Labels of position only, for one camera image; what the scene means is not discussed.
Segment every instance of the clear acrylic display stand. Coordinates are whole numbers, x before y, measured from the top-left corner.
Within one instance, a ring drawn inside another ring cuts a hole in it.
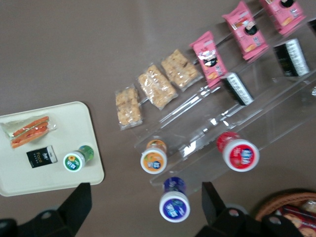
[[[256,22],[270,49],[255,62],[247,64],[242,59],[232,35],[217,44],[227,69],[239,75],[252,94],[253,103],[239,105],[222,85],[213,89],[204,86],[193,93],[197,83],[188,89],[190,98],[181,104],[174,102],[176,108],[167,108],[168,114],[159,121],[155,119],[157,114],[147,112],[149,108],[145,106],[149,103],[143,106],[148,117],[153,117],[151,123],[133,130],[139,138],[135,148],[141,153],[153,138],[168,145],[166,170],[150,180],[159,190],[167,178],[178,176],[185,180],[190,195],[201,188],[202,181],[212,181],[227,172],[229,168],[216,148],[217,137],[225,131],[233,129],[263,149],[316,115],[316,38],[307,20],[287,37],[274,30],[265,12],[257,14]],[[273,46],[295,38],[310,72],[302,77],[285,77]]]

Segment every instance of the brown floor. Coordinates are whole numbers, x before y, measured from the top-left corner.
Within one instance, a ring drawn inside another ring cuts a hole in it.
[[[151,62],[174,49],[189,49],[207,30],[216,40],[225,36],[221,15],[237,3],[0,1],[0,116],[72,101],[90,109],[106,177],[92,186],[93,208],[78,237],[191,237],[206,224],[200,191],[189,197],[192,211],[185,222],[161,217],[161,193],[139,165],[137,138],[131,129],[119,130],[114,91],[135,83]],[[247,3],[259,8],[258,1]],[[314,0],[299,3],[307,17],[315,16]],[[214,180],[224,202],[251,211],[273,192],[316,189],[315,125],[314,118],[266,147],[251,172],[229,171]],[[72,190],[1,196],[0,218],[22,224],[61,204]]]

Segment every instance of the orange label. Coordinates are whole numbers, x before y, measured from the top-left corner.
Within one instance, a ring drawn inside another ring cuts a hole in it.
[[[143,159],[143,165],[149,171],[159,171],[164,166],[164,159],[158,153],[148,153]]]
[[[164,153],[167,153],[167,146],[162,140],[159,140],[159,139],[151,140],[147,144],[146,149],[151,148],[151,147],[157,147],[157,148],[161,149]]]

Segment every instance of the cookie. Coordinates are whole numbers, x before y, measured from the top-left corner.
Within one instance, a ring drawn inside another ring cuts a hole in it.
[[[138,105],[138,94],[134,87],[128,87],[116,94],[118,120],[122,129],[142,123]]]
[[[187,88],[199,77],[194,65],[178,49],[163,60],[161,65],[168,79],[180,89]]]
[[[140,75],[138,81],[150,102],[159,109],[177,97],[174,87],[155,65]]]

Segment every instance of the yogurt cup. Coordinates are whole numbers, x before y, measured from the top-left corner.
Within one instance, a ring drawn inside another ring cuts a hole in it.
[[[224,132],[217,140],[217,148],[227,166],[234,171],[252,170],[259,162],[258,148],[235,132]]]
[[[158,139],[147,144],[146,150],[142,153],[140,164],[144,171],[149,174],[159,174],[167,166],[166,144]]]
[[[190,203],[185,195],[185,183],[178,177],[171,177],[164,183],[164,194],[159,203],[162,217],[173,223],[182,222],[190,214]]]
[[[93,159],[93,156],[94,151],[90,146],[81,146],[77,151],[66,154],[63,164],[66,170],[78,172],[89,160]]]

